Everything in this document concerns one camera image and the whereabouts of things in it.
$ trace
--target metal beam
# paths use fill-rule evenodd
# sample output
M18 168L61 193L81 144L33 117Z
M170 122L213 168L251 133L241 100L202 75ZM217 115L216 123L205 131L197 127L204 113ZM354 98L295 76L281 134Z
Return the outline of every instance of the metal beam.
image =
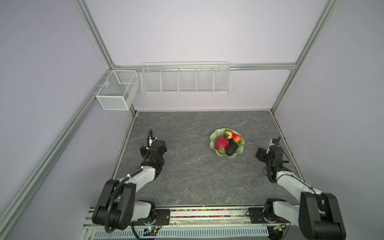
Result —
M108 69L115 67L85 0L72 0Z
M15 226L25 209L28 207L28 204L31 202L32 198L35 196L40 186L47 178L48 174L51 172L52 168L60 158L70 140L79 129L89 111L92 109L96 101L96 93L99 91L101 85L104 83L109 73L110 70L105 72L99 83L89 94L80 109L72 117L60 136L56 139L49 151L45 154L43 159L37 165L36 169L25 182L24 186L20 189L5 212L1 215L0 240L7 238L12 228Z
M306 58L308 57L310 51L314 47L317 39L319 38L320 34L324 30L328 19L332 15L332 13L335 11L336 7L339 5L339 0L328 0L327 3L325 4L323 11L320 14L320 17L318 18L316 25L314 29L311 32L310 37L308 38L307 42L305 43L305 46L303 50L300 53L299 58L297 59L296 65L297 68L295 70L292 70L290 75L288 76L287 81L285 82L283 88L281 89L275 103L273 104L272 107L272 112L276 112L277 108L279 107L281 101L283 100L285 94L287 93L289 87L291 86L292 82L294 81L297 73L303 66Z
M180 65L183 67L196 67L197 65ZM178 67L176 65L156 65L158 68L170 68ZM136 72L141 72L143 66L116 66L116 70L136 70ZM294 70L296 69L296 63L238 63L230 64L229 70Z

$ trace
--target dragon fruit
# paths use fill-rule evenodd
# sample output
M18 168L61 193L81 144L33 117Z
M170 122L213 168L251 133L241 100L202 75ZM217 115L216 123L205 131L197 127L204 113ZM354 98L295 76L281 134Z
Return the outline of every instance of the dragon fruit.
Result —
M225 153L229 145L228 139L226 139L223 135L216 139L215 147L220 153Z

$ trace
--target bowl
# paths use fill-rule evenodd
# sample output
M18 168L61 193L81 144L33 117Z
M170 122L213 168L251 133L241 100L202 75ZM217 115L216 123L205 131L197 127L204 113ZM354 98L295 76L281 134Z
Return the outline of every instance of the bowl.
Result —
M231 130L233 131L233 133L236 133L237 135L241 136L238 132L236 132L235 130L232 130L232 129L229 129L229 128L220 128L220 129L217 129L216 131L214 131L211 136L209 137L209 139L211 139L211 142L209 144L209 146L216 151L216 154L220 157L222 156L227 156L229 158L234 158L237 154L240 154L243 152L244 150L244 144L245 144L245 141L243 139L243 142L238 144L238 147L236 149L236 151L234 152L234 154L232 154L231 156L228 156L227 154L225 153L220 153L216 148L215 148L215 143L216 143L216 139L222 135L224 133L224 131L228 129L228 130Z

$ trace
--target wire rack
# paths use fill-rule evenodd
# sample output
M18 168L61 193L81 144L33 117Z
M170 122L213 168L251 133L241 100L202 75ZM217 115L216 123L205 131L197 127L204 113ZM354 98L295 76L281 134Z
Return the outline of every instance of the wire rack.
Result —
M105 110L129 110L139 84L136 71L112 70L96 97Z
M141 90L144 94L231 92L228 62L142 65Z

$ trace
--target white wire basket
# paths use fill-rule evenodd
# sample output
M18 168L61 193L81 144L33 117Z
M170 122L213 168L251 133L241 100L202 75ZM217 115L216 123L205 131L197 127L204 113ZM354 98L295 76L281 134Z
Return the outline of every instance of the white wire basket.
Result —
M96 97L105 110L129 110L139 84L136 71L112 70Z
M141 91L144 94L231 92L228 62L160 64L164 63L142 64Z

